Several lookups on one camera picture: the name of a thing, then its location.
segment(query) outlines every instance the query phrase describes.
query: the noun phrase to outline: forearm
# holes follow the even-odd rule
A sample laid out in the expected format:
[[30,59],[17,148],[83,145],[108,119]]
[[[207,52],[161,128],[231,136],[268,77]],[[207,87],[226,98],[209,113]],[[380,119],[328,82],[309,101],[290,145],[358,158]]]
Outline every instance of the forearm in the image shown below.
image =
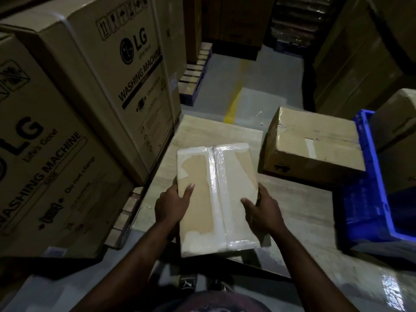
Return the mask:
[[171,225],[155,223],[73,311],[111,311],[137,298],[166,247],[170,230]]
[[288,229],[271,236],[282,253],[305,311],[357,311]]

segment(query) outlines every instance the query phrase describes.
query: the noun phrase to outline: pallet slat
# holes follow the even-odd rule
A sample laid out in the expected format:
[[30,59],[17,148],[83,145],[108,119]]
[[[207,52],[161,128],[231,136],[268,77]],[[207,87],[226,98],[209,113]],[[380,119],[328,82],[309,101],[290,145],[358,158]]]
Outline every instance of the pallet slat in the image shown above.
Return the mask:
[[179,80],[179,96],[182,104],[193,106],[212,57],[212,44],[201,43],[198,61],[186,65],[184,76]]

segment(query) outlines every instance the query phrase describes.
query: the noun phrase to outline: yellow floor line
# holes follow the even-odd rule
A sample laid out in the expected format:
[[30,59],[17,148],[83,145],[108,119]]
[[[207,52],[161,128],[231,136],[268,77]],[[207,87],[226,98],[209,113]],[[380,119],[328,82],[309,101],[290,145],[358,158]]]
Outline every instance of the yellow floor line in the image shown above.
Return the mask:
[[239,94],[244,85],[244,75],[245,75],[245,71],[247,69],[248,63],[249,63],[248,60],[245,60],[245,59],[241,60],[239,78],[237,79],[236,87],[234,89],[233,94],[231,95],[230,103],[228,104],[228,109],[224,117],[224,122],[226,124],[234,124],[234,120],[236,118],[236,113],[237,113],[237,106],[239,102]]

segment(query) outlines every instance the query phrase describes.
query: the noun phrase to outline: person's left hand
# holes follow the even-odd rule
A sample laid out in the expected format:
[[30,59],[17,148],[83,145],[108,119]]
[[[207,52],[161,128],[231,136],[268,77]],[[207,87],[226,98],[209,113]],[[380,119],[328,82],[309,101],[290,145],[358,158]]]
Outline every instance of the person's left hand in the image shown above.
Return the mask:
[[178,195],[178,184],[174,183],[166,192],[160,194],[155,205],[156,222],[162,222],[173,229],[182,220],[189,206],[190,195],[195,184],[190,184],[182,198]]

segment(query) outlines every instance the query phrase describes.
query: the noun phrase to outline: person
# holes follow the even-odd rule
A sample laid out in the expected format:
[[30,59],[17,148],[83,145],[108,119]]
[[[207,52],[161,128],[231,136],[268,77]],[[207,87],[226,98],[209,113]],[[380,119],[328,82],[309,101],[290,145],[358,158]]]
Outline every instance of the person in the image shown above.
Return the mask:
[[[152,268],[179,225],[194,189],[191,184],[181,198],[177,184],[156,201],[156,222],[131,251],[98,283],[73,311],[125,311],[143,294]],[[260,203],[242,198],[250,226],[267,231],[276,241],[305,311],[358,311],[325,275],[319,265],[284,224],[279,205],[259,184]],[[170,311],[251,312],[269,311],[260,302],[242,294],[197,292]]]

